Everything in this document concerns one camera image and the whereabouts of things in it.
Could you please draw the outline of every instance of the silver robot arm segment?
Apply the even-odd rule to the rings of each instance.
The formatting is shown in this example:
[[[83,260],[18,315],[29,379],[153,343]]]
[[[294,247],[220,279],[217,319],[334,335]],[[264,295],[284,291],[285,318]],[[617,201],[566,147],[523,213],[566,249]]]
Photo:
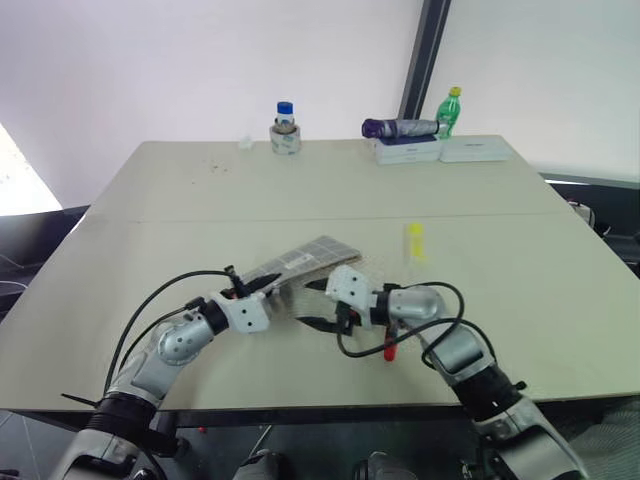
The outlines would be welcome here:
[[[171,454],[175,439],[149,424],[182,369],[227,328],[240,333],[266,330],[264,294],[227,299],[218,293],[203,308],[159,324],[146,347],[131,357],[78,432],[50,480],[124,478],[140,448]]]
[[[331,273],[326,295],[364,315],[363,326],[383,324],[380,317],[385,317],[388,323],[415,328],[447,317],[444,301],[434,289],[415,286],[373,291],[364,275],[346,265]],[[538,407],[511,383],[488,345],[464,324],[440,339],[449,326],[427,328],[422,340],[426,345],[438,340],[429,358],[471,416],[499,478],[588,478],[580,458]]]

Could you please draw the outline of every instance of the jar with blue cap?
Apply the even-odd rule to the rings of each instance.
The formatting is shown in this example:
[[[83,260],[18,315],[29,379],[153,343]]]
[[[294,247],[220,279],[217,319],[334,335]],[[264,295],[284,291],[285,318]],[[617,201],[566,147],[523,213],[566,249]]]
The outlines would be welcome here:
[[[271,148],[279,155],[292,155],[300,150],[300,128],[293,118],[293,103],[278,102],[278,114],[270,129]]]

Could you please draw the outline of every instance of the floor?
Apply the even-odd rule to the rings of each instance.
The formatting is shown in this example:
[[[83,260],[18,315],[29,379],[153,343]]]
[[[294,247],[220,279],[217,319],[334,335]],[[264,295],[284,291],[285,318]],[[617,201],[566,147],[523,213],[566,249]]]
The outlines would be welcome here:
[[[231,479],[262,428],[181,429],[191,448],[179,460],[160,463],[171,480]],[[72,432],[0,411],[0,469],[46,479],[72,437]],[[358,460],[381,450],[402,458],[419,478],[460,479],[460,459],[473,459],[475,436],[466,420],[287,425],[275,426],[263,447],[285,454],[296,478],[349,479]],[[148,465],[144,459],[139,464]]]

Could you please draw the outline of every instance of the white table surface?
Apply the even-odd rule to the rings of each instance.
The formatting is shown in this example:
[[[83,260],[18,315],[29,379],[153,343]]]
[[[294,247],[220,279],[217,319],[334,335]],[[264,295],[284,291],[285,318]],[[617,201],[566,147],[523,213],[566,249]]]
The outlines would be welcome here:
[[[465,317],[534,399],[640,391],[640,282],[519,156],[378,167],[363,141],[305,142],[299,158],[268,149],[143,144],[0,323],[0,408],[82,409],[59,394],[100,397],[123,325],[160,283],[229,263],[248,271],[322,234],[360,249],[355,267],[380,283],[458,286]],[[403,253],[414,221],[425,226],[423,267],[408,267]],[[197,278],[172,287],[131,338],[224,286]],[[456,403],[421,365],[417,342],[405,342],[393,363],[344,357],[332,335],[292,320],[332,306],[293,291],[269,331],[216,338],[163,407]],[[381,336],[359,331],[351,342],[363,348]]]

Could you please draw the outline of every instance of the white wall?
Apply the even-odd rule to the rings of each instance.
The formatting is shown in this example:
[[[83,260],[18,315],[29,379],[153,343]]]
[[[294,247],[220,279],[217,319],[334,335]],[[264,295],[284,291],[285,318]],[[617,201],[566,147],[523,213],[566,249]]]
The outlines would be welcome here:
[[[640,1],[452,0],[423,118],[503,135],[541,171],[640,181]]]
[[[0,123],[64,207],[145,140],[303,138],[395,116],[420,0],[0,2]]]

